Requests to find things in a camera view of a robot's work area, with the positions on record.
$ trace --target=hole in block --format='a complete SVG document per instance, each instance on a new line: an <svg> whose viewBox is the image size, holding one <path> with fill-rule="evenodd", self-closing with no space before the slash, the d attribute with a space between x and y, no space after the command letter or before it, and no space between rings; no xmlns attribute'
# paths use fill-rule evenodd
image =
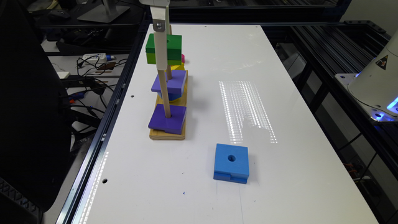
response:
<svg viewBox="0 0 398 224"><path fill-rule="evenodd" d="M229 155L229 156L228 156L228 160L231 161L231 162L233 162L233 161L236 160L236 158L235 158L233 155Z"/></svg>

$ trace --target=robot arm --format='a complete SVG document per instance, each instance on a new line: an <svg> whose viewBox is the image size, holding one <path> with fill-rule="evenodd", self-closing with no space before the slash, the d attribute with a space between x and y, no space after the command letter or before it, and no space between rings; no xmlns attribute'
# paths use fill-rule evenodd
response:
<svg viewBox="0 0 398 224"><path fill-rule="evenodd" d="M167 69L167 33L169 17L167 6L170 0L139 0L142 4L150 6L154 26L156 68Z"/></svg>

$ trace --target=blue light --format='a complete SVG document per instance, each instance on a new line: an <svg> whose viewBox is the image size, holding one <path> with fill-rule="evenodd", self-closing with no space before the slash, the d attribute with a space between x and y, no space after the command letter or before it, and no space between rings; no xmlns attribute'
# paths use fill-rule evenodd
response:
<svg viewBox="0 0 398 224"><path fill-rule="evenodd" d="M376 120L380 121L381 118L383 118L383 117L384 117L384 114L382 114L380 117L377 117Z"/></svg>
<svg viewBox="0 0 398 224"><path fill-rule="evenodd" d="M398 103L398 97L396 98L396 100L394 100L392 103L390 103L390 105L388 105L387 109L391 109L392 107L394 107L396 104Z"/></svg>

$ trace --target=yellow block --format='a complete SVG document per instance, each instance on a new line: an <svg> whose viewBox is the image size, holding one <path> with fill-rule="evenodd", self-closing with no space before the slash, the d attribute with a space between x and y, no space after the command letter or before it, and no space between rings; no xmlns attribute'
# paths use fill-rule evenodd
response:
<svg viewBox="0 0 398 224"><path fill-rule="evenodd" d="M184 63L181 63L181 65L172 65L172 70L185 70Z"/></svg>

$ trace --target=wooden dowel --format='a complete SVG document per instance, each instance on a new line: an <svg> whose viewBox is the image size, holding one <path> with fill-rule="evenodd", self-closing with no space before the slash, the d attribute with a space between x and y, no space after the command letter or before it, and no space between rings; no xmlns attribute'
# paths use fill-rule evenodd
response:
<svg viewBox="0 0 398 224"><path fill-rule="evenodd" d="M172 35L172 25L171 24L169 25L169 34ZM170 65L167 66L166 74L167 74L167 80L170 80L173 78L172 67Z"/></svg>
<svg viewBox="0 0 398 224"><path fill-rule="evenodd" d="M167 66L166 74L167 74L167 81L173 78L172 67L170 65Z"/></svg>
<svg viewBox="0 0 398 224"><path fill-rule="evenodd" d="M163 98L163 106L164 106L164 115L166 118L171 118L170 112L170 102L169 102L169 93L167 92L167 83L166 83L166 75L163 70L158 70L159 74L159 82L160 82L160 90L162 92Z"/></svg>

